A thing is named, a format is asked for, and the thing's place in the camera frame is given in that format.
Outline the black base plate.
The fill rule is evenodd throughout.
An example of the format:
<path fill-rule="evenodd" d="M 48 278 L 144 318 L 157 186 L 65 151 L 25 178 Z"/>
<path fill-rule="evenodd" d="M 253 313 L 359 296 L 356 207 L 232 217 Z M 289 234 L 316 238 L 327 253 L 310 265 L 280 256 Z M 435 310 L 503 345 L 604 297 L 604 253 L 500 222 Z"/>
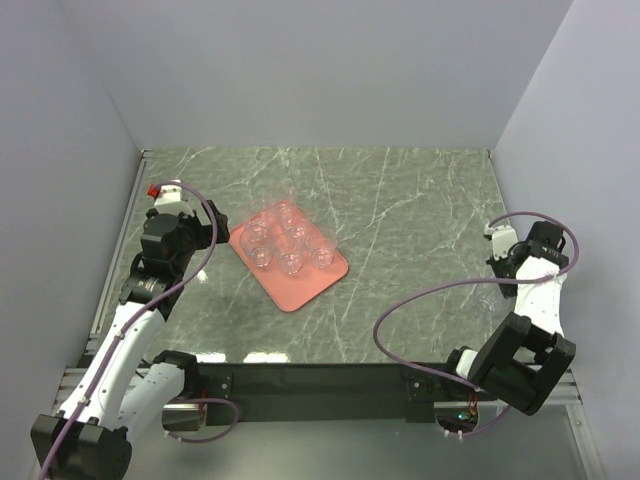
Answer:
<path fill-rule="evenodd" d="M 401 419 L 433 423 L 435 405 L 477 393 L 459 382 L 397 363 L 216 363 L 199 366 L 200 385 L 175 401 L 229 400 L 242 422 Z"/>

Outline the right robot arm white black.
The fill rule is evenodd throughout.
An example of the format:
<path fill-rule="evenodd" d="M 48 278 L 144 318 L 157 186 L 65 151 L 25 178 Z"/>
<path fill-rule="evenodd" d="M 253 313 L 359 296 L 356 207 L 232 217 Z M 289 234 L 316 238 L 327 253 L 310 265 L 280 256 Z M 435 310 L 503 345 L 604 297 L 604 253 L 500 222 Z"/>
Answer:
<path fill-rule="evenodd" d="M 525 239 L 507 225 L 486 227 L 492 254 L 486 260 L 503 282 L 514 309 L 478 350 L 451 352 L 440 375 L 443 393 L 462 399 L 476 387 L 526 415 L 547 400 L 576 355 L 560 322 L 560 300 L 569 258 L 563 254 L 565 230 L 536 221 Z"/>

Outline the clear glass edge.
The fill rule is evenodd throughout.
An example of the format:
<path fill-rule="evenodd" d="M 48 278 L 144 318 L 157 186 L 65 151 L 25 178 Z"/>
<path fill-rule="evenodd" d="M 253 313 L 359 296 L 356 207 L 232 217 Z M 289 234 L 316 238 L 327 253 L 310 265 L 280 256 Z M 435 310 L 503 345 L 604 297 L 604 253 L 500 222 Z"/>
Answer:
<path fill-rule="evenodd" d="M 500 295 L 488 286 L 478 285 L 471 295 L 472 313 L 479 319 L 495 319 L 501 312 Z"/>

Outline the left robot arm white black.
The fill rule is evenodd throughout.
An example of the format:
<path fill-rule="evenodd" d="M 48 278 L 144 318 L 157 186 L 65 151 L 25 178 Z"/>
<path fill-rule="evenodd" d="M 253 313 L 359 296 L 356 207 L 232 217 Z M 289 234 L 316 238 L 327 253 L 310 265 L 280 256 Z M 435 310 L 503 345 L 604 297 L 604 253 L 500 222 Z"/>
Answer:
<path fill-rule="evenodd" d="M 107 338 L 69 397 L 31 428 L 40 478 L 121 479 L 135 442 L 167 404 L 200 401 L 192 354 L 164 351 L 136 386 L 130 382 L 192 278 L 186 269 L 194 253 L 210 256 L 230 239 L 227 216 L 210 200 L 202 206 L 208 224 L 179 195 L 160 195 L 148 211 Z"/>

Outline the salmon pink plastic tray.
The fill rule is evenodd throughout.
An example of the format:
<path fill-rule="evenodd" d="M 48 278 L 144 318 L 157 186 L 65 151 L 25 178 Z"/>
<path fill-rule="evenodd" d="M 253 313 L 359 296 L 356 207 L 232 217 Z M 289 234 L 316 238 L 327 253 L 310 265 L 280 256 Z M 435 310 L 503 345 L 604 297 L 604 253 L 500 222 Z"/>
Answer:
<path fill-rule="evenodd" d="M 269 207 L 263 210 L 267 210 L 271 215 Z M 296 205 L 293 208 L 293 212 L 295 211 L 304 213 Z M 240 245 L 240 236 L 245 230 L 244 222 L 248 218 L 244 219 L 231 230 L 230 245 L 280 310 L 284 312 L 293 312 L 298 310 L 346 276 L 349 270 L 349 265 L 337 248 L 335 250 L 332 265 L 325 269 L 319 269 L 314 267 L 311 263 L 310 255 L 306 247 L 300 247 L 304 253 L 303 267 L 295 275 L 284 274 L 280 270 L 275 258 L 275 246 L 279 243 L 295 242 L 285 234 L 282 225 L 283 222 L 276 222 L 272 215 L 270 225 L 272 261 L 266 267 L 259 268 L 255 266 L 247 258 Z"/>

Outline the clear glass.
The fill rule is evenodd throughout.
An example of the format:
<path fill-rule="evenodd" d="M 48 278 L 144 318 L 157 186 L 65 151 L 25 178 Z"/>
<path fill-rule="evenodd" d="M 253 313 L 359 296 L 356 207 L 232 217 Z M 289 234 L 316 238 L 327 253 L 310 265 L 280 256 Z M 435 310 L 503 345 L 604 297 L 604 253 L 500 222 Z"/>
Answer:
<path fill-rule="evenodd" d="M 257 267 L 268 266 L 272 261 L 272 240 L 268 229 L 256 226 L 245 229 L 240 245 L 247 258 Z"/>
<path fill-rule="evenodd" d="M 261 210 L 244 222 L 245 232 L 252 241 L 266 239 L 270 234 L 271 215 Z"/>
<path fill-rule="evenodd" d="M 277 184 L 269 187 L 265 200 L 276 222 L 286 222 L 291 218 L 295 207 L 295 190 L 291 185 Z"/>
<path fill-rule="evenodd" d="M 283 220 L 282 225 L 285 234 L 293 242 L 301 248 L 306 247 L 311 223 L 304 213 L 300 213 L 299 211 L 292 212 Z"/>
<path fill-rule="evenodd" d="M 275 246 L 275 258 L 286 275 L 297 274 L 304 264 L 304 253 L 295 243 L 279 243 Z"/>
<path fill-rule="evenodd" d="M 332 265 L 337 239 L 335 231 L 326 227 L 311 226 L 305 246 L 314 267 L 325 269 Z"/>

